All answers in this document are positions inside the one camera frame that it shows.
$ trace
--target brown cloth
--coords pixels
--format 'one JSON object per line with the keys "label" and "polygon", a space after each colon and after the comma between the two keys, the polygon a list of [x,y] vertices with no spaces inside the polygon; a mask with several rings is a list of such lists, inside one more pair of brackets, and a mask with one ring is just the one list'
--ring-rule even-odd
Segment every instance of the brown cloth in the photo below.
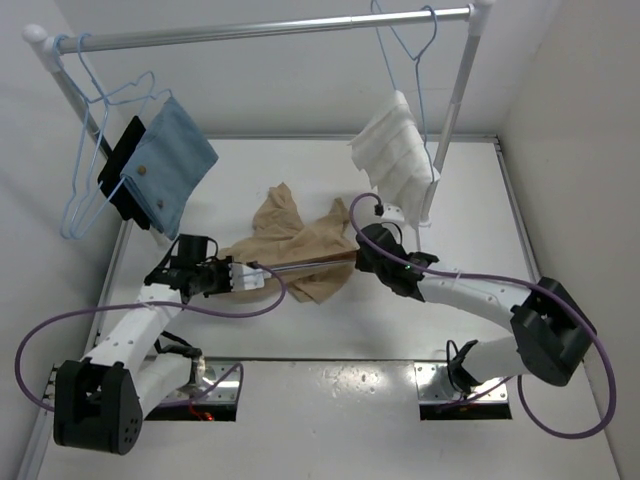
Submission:
{"label": "brown cloth", "polygon": [[[223,249],[221,256],[232,255],[238,262],[257,261],[265,266],[313,262],[328,256],[354,252],[356,248],[344,238],[349,212],[340,198],[333,201],[329,213],[304,225],[298,215],[291,190],[284,183],[271,187],[267,199],[253,217],[252,237]],[[283,273],[289,292],[299,301],[322,303],[344,285],[353,264]],[[275,280],[264,289],[233,294],[234,298],[255,300],[277,289]]]}

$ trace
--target blue cloth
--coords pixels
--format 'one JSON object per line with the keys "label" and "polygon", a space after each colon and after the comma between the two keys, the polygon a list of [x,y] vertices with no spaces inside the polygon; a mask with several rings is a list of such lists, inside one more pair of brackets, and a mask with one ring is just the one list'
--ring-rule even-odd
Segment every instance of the blue cloth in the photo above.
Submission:
{"label": "blue cloth", "polygon": [[171,97],[149,125],[121,177],[151,225],[173,240],[191,192],[217,160],[218,154],[198,126]]}

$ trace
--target metal rod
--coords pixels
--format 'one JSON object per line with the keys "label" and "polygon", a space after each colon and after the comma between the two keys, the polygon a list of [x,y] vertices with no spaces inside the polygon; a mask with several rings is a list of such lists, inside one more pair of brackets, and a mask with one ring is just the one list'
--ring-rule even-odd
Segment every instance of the metal rod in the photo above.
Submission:
{"label": "metal rod", "polygon": [[[468,21],[471,15],[469,6],[436,10],[438,23],[448,21]],[[102,50],[120,50],[124,48],[155,47],[180,43],[213,42],[237,38],[269,37],[296,33],[330,32],[353,28],[386,27],[410,25],[433,21],[431,12],[381,13],[346,17],[291,20],[284,22],[261,22],[238,25],[177,28],[150,32],[133,32],[109,35],[94,35],[82,41],[83,52]],[[77,37],[60,41],[58,50],[61,55],[77,50]]]}
{"label": "metal rod", "polygon": [[[71,80],[69,79],[67,74],[64,71],[60,70],[58,72],[52,72],[51,76],[58,84],[58,87],[60,87],[60,90],[62,90],[62,93],[73,108],[73,111],[76,112],[76,115],[80,119],[80,122],[84,122],[84,116],[86,112],[85,104],[76,89],[73,87]],[[100,136],[100,128],[98,127],[98,124],[96,123],[91,113],[89,113],[87,131],[89,132],[89,135],[91,136],[93,141],[97,142],[98,137]],[[109,158],[113,153],[113,150],[111,149],[109,142],[107,142],[107,139],[104,138],[104,135],[100,139],[100,151],[105,156],[105,158]]]}
{"label": "metal rod", "polygon": [[[471,67],[478,51],[478,45],[480,44],[480,35],[469,35],[467,37],[467,43],[464,46],[464,52],[462,54],[462,60],[460,61],[460,68],[458,69],[458,76],[456,77],[456,83],[453,87],[453,93],[451,94],[451,100],[449,102],[449,108],[447,109],[447,116],[445,117],[444,126],[442,127],[442,133],[440,133],[440,141],[438,142],[438,150],[436,151],[435,159],[433,160],[433,166],[442,173],[442,167],[444,166],[444,158],[449,150],[449,144],[451,143],[451,136],[453,135],[453,129],[458,119],[458,113],[460,112],[460,106],[462,105],[462,97],[467,88],[467,82],[471,75]],[[427,190],[425,204],[423,207],[424,213],[431,210],[431,204],[433,203],[433,197],[436,194],[437,183],[431,184]]]}

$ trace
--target white table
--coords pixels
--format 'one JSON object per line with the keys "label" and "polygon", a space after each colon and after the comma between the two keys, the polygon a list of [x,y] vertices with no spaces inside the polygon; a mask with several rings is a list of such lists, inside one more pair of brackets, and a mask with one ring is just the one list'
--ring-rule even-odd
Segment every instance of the white table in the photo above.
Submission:
{"label": "white table", "polygon": [[[250,220],[267,189],[282,181],[305,221],[324,215],[336,196],[348,204],[369,190],[343,141],[225,140],[214,146],[219,163],[194,192],[181,231],[212,236],[221,246],[251,234]],[[371,207],[363,202],[358,210],[361,224],[375,221]],[[493,143],[451,145],[432,217],[431,253],[467,271],[527,277]],[[407,229],[409,250],[412,242]],[[149,235],[132,229],[108,302],[134,300],[158,257]],[[268,301],[194,303],[238,311]],[[104,317],[103,335],[119,318]],[[170,330],[208,356],[287,360],[246,362],[235,423],[147,422],[122,458],[51,441],[40,479],[618,478],[604,435],[582,442],[549,437],[526,418],[513,386],[513,420],[420,422],[409,360],[443,358],[449,338],[462,345],[506,332],[452,308],[398,297],[373,275],[354,273],[323,305],[287,298],[271,314],[248,320],[185,313]],[[535,379],[527,387],[533,408],[558,429],[576,431],[598,420],[582,368],[566,388]]]}

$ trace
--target horizontal metal bar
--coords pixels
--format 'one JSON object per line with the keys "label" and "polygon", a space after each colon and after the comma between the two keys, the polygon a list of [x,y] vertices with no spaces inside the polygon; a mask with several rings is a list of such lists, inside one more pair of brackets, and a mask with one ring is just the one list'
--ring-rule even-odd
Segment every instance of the horizontal metal bar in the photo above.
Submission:
{"label": "horizontal metal bar", "polygon": [[[438,22],[459,20],[468,21],[471,15],[471,8],[469,6],[446,8],[436,10],[435,13],[438,18]],[[418,11],[94,35],[86,37],[82,41],[82,51],[98,52],[125,48],[177,45],[180,43],[233,40],[237,38],[269,37],[276,35],[291,35],[295,33],[349,30],[353,28],[410,25],[431,21],[433,21],[431,12]],[[77,37],[66,38],[60,41],[58,50],[61,55],[76,52],[78,48],[77,43]]]}

